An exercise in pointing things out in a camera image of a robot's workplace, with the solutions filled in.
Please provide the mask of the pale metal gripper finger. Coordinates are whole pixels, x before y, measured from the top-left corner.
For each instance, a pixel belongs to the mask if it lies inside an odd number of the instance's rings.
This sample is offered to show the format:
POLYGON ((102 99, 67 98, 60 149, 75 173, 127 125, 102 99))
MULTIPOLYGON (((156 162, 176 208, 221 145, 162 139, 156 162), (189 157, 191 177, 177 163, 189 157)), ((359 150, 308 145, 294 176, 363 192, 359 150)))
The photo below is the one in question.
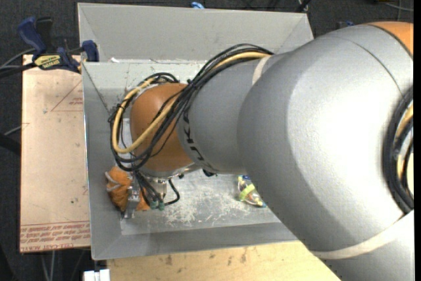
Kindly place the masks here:
POLYGON ((124 211, 124 218, 134 218, 137 206, 140 202, 140 189, 130 186, 128 188, 128 202, 124 211))

